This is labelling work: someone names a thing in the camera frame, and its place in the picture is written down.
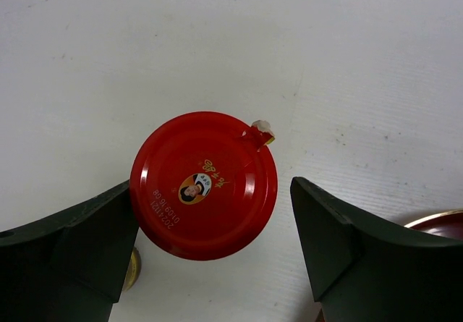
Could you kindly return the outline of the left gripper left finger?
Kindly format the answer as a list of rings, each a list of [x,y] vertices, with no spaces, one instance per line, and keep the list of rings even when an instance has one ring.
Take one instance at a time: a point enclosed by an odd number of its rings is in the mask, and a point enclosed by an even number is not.
[[[129,184],[1,232],[2,321],[108,321],[139,226]]]

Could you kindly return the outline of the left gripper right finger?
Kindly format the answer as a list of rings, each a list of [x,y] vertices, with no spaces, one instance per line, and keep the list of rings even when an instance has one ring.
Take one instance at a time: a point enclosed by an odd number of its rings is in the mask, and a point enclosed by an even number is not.
[[[382,219],[302,177],[290,193],[323,320],[462,319],[462,240]]]

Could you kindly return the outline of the red lid sauce jar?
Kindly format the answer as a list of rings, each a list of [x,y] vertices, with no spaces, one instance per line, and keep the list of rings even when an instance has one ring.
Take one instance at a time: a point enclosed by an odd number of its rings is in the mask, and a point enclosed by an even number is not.
[[[250,244],[274,210],[276,164],[270,124],[196,111],[156,129],[129,178],[145,236],[187,260],[217,260]]]

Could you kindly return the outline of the small yellow liquid bottle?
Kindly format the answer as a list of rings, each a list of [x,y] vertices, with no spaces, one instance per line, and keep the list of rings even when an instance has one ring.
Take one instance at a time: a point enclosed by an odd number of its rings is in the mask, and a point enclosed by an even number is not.
[[[136,247],[133,247],[132,253],[129,260],[129,265],[127,268],[126,276],[124,279],[124,284],[122,287],[122,291],[126,292],[127,290],[131,289],[137,280],[140,277],[140,272],[142,269],[142,260],[140,257],[140,252]]]

